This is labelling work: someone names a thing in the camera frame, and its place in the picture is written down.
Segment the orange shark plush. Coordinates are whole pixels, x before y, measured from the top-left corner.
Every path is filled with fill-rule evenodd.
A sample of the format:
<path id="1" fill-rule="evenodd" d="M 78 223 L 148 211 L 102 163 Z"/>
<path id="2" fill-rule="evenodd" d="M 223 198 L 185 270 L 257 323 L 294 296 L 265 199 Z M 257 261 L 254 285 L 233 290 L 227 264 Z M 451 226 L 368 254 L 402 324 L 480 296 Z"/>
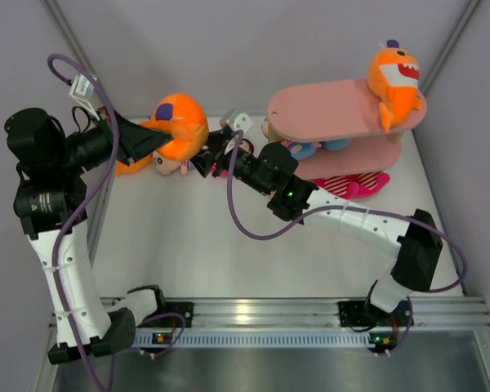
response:
<path id="1" fill-rule="evenodd" d="M 385 133 L 421 109 L 420 76 L 417 59 L 394 39 L 387 40 L 370 60 L 367 85 L 379 99 L 378 111 Z"/>
<path id="2" fill-rule="evenodd" d="M 196 155 L 205 145 L 209 134 L 207 116 L 202 106 L 185 93 L 163 98 L 154 114 L 140 125 L 171 134 L 172 141 L 155 151 L 164 158 L 180 162 Z M 115 174 L 136 174 L 149 165 L 153 165 L 152 154 L 133 164 L 118 163 Z"/>

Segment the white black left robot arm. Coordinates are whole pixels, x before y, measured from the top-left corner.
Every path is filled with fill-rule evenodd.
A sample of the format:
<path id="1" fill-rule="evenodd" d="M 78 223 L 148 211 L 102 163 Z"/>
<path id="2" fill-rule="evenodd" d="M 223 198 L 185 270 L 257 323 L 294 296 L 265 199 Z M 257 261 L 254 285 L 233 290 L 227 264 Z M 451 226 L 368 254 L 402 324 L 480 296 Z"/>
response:
<path id="1" fill-rule="evenodd" d="M 20 183 L 13 203 L 22 230 L 36 252 L 51 293 L 56 343 L 52 364 L 101 357 L 132 347 L 144 320 L 163 324 L 168 316 L 157 285 L 138 287 L 111 310 L 98 294 L 87 246 L 87 213 L 93 197 L 81 175 L 103 163 L 136 163 L 172 140 L 102 109 L 95 126 L 64 134 L 44 109 L 27 108 L 6 120 L 7 147 L 16 156 Z"/>

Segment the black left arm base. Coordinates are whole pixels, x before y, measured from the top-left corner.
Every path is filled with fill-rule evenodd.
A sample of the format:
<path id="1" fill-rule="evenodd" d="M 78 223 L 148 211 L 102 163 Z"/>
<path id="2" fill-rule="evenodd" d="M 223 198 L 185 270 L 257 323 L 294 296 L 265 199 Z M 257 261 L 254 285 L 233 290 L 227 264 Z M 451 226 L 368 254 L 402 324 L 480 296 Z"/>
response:
<path id="1" fill-rule="evenodd" d="M 194 318 L 194 303 L 192 301 L 168 301 L 165 306 L 166 313 L 180 314 L 185 319 L 185 327 L 191 328 Z M 176 316 L 167 317 L 162 320 L 164 327 L 181 327 L 182 322 Z"/>

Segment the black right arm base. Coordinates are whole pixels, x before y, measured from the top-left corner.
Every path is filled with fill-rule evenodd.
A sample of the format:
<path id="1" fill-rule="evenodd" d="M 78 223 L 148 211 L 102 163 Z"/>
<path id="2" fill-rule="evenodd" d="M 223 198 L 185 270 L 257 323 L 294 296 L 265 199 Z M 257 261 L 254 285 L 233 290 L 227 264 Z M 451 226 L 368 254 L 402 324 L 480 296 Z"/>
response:
<path id="1" fill-rule="evenodd" d="M 375 327 L 376 316 L 366 301 L 340 301 L 338 303 L 340 325 L 342 327 Z"/>

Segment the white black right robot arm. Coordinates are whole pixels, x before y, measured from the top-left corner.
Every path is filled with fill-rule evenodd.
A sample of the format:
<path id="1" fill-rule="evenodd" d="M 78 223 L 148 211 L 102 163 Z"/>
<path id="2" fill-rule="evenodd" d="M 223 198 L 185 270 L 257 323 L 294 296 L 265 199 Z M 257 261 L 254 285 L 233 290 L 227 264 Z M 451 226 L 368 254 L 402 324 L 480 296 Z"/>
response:
<path id="1" fill-rule="evenodd" d="M 441 233 L 429 212 L 410 216 L 378 212 L 328 193 L 296 176 L 298 162 L 278 142 L 265 145 L 258 156 L 238 147 L 241 131 L 224 128 L 210 133 L 191 162 L 202 176 L 227 174 L 268 197 L 267 207 L 288 227 L 308 224 L 334 229 L 370 244 L 394 258 L 374 283 L 364 312 L 383 324 L 413 292 L 429 292 L 443 248 Z"/>

